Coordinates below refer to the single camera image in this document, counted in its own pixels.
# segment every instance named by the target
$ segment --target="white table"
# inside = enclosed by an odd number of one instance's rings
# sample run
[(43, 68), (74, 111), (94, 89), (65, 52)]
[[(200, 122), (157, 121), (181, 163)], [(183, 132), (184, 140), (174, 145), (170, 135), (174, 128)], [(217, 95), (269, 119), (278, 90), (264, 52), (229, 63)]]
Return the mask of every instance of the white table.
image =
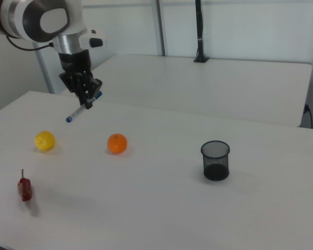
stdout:
[(93, 74), (108, 102), (297, 127), (311, 71), (309, 64), (116, 55)]
[[(0, 242), (15, 250), (313, 250), (313, 130), (29, 92), (0, 111)], [(38, 152), (34, 136), (57, 145)], [(112, 133), (128, 149), (106, 150)], [(201, 145), (229, 143), (204, 178)], [(20, 169), (34, 196), (17, 192)]]

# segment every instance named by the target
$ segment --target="blue marker cap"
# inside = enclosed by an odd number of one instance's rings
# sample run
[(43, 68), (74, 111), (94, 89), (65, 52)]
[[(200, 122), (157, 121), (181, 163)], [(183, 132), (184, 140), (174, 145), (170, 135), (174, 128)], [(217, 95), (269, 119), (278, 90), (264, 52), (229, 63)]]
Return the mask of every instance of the blue marker cap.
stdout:
[(98, 93), (97, 96), (95, 97), (95, 100), (98, 99), (101, 95), (102, 95), (102, 92), (99, 91), (99, 93)]

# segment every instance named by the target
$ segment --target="black mesh cup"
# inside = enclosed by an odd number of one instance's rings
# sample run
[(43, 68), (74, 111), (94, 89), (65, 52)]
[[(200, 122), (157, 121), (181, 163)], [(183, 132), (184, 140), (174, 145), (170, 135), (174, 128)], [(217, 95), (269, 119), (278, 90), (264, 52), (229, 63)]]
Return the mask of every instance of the black mesh cup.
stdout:
[(231, 149), (221, 141), (204, 143), (200, 149), (203, 154), (204, 176), (211, 181), (221, 181), (230, 174), (228, 170), (228, 154)]

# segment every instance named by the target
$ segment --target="orange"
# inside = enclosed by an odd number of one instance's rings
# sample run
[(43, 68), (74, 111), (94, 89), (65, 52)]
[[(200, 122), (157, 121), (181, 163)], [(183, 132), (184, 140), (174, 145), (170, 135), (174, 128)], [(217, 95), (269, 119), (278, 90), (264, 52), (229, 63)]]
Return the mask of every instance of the orange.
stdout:
[(122, 134), (112, 134), (108, 139), (107, 145), (113, 154), (119, 154), (126, 149), (127, 140)]
[(54, 147), (56, 139), (51, 132), (42, 131), (35, 137), (35, 145), (41, 150), (49, 150)]

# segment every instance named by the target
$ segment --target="black pole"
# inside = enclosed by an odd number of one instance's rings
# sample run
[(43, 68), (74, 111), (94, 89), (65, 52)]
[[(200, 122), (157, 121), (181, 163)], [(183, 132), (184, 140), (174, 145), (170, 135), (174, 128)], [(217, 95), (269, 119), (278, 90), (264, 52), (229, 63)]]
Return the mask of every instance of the black pole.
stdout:
[(200, 0), (195, 0), (195, 1), (196, 1), (198, 51), (197, 51), (197, 57), (194, 60), (194, 62), (205, 63), (207, 60), (209, 60), (209, 58), (204, 56), (204, 51), (203, 51), (203, 15), (202, 15), (202, 10), (201, 10), (201, 2)]

